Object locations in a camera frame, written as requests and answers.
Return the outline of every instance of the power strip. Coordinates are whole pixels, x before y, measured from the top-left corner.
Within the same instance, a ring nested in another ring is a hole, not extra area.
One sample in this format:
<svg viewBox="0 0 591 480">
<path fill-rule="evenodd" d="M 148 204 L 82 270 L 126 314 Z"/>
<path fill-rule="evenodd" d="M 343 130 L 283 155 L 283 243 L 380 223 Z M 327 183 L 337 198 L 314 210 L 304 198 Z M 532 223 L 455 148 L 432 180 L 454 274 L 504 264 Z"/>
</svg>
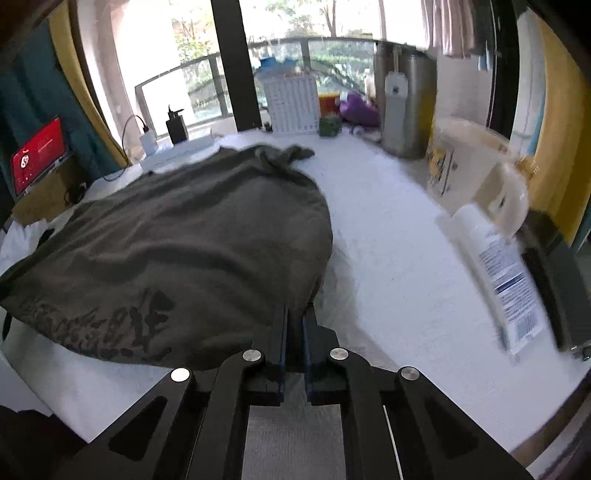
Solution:
<svg viewBox="0 0 591 480">
<path fill-rule="evenodd" d="M 214 143 L 211 128 L 203 128 L 202 130 L 192 133 L 192 136 L 195 135 L 197 135 L 196 138 L 178 143 L 172 147 L 160 147 L 156 153 L 145 157 L 139 162 L 142 170 L 144 172 L 153 170 L 163 166 L 172 158 L 198 152 L 204 148 L 211 147 Z"/>
</svg>

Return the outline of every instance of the purple bag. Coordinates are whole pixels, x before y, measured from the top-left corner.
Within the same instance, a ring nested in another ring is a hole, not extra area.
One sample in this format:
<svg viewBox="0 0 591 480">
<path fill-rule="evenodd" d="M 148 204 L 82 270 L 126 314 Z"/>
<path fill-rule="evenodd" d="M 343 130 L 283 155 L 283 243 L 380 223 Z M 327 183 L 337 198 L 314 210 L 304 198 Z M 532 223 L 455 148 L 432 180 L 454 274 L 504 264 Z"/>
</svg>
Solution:
<svg viewBox="0 0 591 480">
<path fill-rule="evenodd" d="M 348 94 L 347 99 L 340 103 L 340 116 L 355 125 L 379 126 L 378 109 L 373 103 L 363 100 L 358 93 Z"/>
</svg>

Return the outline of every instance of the metal screw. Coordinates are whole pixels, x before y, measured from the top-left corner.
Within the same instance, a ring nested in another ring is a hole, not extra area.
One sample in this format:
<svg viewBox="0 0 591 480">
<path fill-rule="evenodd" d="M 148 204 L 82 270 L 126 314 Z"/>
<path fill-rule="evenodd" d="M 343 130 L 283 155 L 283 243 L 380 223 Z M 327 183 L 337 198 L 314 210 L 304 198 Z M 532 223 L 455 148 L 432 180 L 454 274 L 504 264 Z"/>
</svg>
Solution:
<svg viewBox="0 0 591 480">
<path fill-rule="evenodd" d="M 242 354 L 242 358 L 247 362 L 256 362 L 261 357 L 261 353 L 258 350 L 247 350 Z"/>
<path fill-rule="evenodd" d="M 401 373 L 404 378 L 411 381 L 416 380 L 421 376 L 418 370 L 414 367 L 404 367 Z"/>
<path fill-rule="evenodd" d="M 349 352 L 344 348 L 333 348 L 330 351 L 330 356 L 335 360 L 344 360 L 349 356 Z"/>
<path fill-rule="evenodd" d="M 191 372 L 186 368 L 176 368 L 170 374 L 170 378 L 173 379 L 175 382 L 184 382 L 191 376 Z"/>
</svg>

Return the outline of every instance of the glass balcony railing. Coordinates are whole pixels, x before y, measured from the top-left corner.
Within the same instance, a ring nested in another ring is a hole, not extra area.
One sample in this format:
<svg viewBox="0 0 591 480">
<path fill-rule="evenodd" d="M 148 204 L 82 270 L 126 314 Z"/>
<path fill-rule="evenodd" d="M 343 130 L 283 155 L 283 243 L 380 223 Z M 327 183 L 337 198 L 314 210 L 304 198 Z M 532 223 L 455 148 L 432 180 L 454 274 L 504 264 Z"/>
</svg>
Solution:
<svg viewBox="0 0 591 480">
<path fill-rule="evenodd" d="M 266 42 L 251 43 L 249 50 L 253 71 L 259 67 L 259 59 L 275 56 L 278 60 L 291 58 L 301 67 L 308 68 L 316 77 L 318 91 L 365 93 L 365 79 L 373 76 L 373 54 L 375 40 L 367 38 L 283 38 Z M 135 87 L 135 94 L 148 126 L 159 137 L 167 135 L 163 121 L 163 104 L 171 76 L 182 73 L 186 94 L 194 115 L 187 127 L 206 124 L 233 115 L 228 87 L 223 74 L 219 53 L 207 55 L 183 63 Z M 259 107 L 265 109 L 267 100 L 260 85 L 255 82 Z"/>
</svg>

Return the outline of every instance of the laptop screen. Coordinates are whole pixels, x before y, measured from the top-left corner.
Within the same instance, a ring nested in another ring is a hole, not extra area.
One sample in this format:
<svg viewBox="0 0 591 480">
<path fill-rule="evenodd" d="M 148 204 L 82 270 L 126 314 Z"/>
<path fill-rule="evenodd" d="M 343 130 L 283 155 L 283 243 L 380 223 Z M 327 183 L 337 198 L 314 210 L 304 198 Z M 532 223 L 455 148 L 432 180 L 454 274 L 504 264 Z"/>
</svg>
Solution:
<svg viewBox="0 0 591 480">
<path fill-rule="evenodd" d="M 61 121 L 56 118 L 41 128 L 12 156 L 12 176 L 17 196 L 65 153 Z"/>
</svg>

